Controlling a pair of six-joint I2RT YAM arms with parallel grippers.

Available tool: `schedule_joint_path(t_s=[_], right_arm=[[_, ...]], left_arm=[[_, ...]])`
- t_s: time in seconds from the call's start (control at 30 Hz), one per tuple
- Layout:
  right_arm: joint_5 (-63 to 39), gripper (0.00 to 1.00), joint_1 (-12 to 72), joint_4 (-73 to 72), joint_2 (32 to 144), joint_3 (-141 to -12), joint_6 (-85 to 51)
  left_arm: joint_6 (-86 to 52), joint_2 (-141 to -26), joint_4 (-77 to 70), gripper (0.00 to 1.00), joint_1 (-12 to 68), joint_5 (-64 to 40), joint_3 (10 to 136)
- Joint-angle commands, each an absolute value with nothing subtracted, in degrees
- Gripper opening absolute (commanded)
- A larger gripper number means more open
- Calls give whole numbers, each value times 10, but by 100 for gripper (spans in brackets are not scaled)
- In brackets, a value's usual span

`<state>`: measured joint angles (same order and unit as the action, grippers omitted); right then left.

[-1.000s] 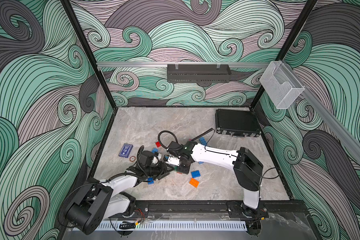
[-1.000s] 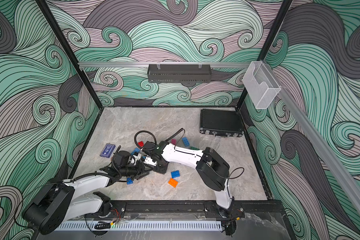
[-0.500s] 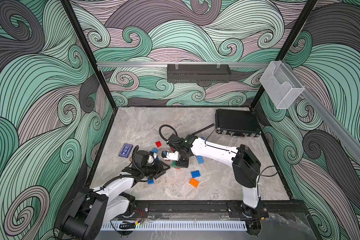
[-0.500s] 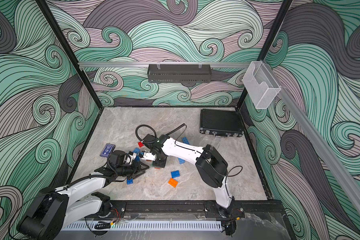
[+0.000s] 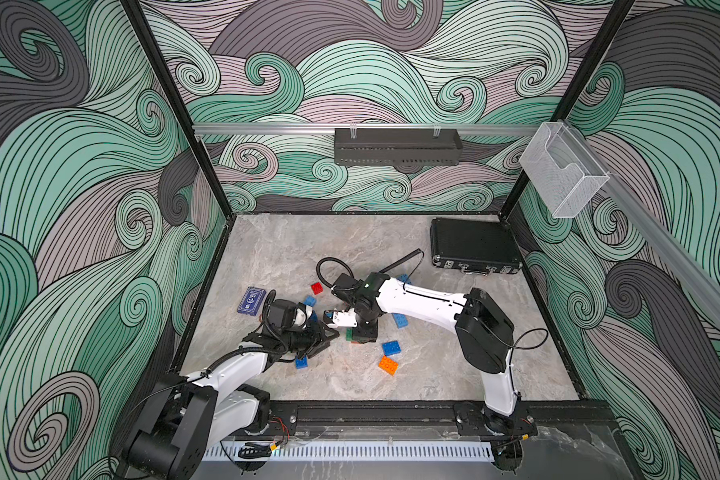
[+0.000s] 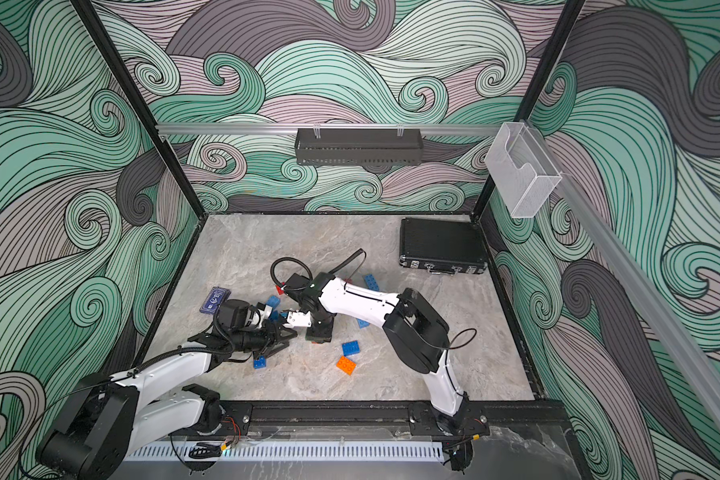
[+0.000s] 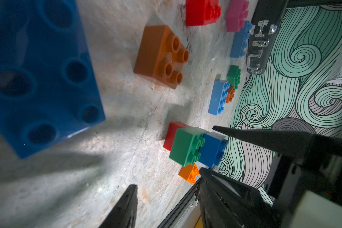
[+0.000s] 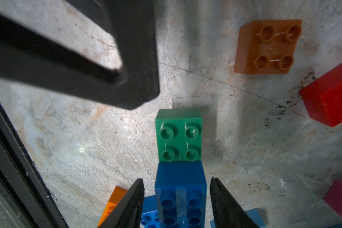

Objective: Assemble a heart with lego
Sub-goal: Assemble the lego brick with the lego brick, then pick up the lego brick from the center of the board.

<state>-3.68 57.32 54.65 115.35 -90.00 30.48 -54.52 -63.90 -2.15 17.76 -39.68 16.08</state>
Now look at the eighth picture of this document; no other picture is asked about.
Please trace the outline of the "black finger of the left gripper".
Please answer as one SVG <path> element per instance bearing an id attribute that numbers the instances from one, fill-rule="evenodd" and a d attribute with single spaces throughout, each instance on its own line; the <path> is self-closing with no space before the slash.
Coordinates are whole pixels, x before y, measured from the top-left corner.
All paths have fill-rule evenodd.
<path id="1" fill-rule="evenodd" d="M 0 14 L 0 78 L 132 110 L 160 93 L 152 1 L 71 1 L 116 40 L 103 67 Z"/>

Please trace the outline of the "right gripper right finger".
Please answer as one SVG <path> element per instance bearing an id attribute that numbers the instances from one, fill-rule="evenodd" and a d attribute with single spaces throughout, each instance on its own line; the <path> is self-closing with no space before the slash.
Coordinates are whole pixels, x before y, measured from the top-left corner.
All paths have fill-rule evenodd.
<path id="1" fill-rule="evenodd" d="M 258 228 L 218 178 L 211 179 L 210 194 L 215 227 Z"/>

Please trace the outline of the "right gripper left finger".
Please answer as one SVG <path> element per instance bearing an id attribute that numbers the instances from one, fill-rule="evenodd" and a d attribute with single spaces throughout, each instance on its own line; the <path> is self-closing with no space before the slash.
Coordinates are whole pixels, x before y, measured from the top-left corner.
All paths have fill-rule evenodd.
<path id="1" fill-rule="evenodd" d="M 144 200 L 143 179 L 137 179 L 100 228 L 140 228 Z"/>

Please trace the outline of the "green long lego brick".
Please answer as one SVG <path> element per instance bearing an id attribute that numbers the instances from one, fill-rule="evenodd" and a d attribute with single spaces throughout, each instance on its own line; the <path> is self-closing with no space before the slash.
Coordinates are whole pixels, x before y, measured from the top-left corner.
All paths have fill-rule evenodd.
<path id="1" fill-rule="evenodd" d="M 200 161 L 202 125 L 197 108 L 160 109 L 155 119 L 159 162 Z"/>

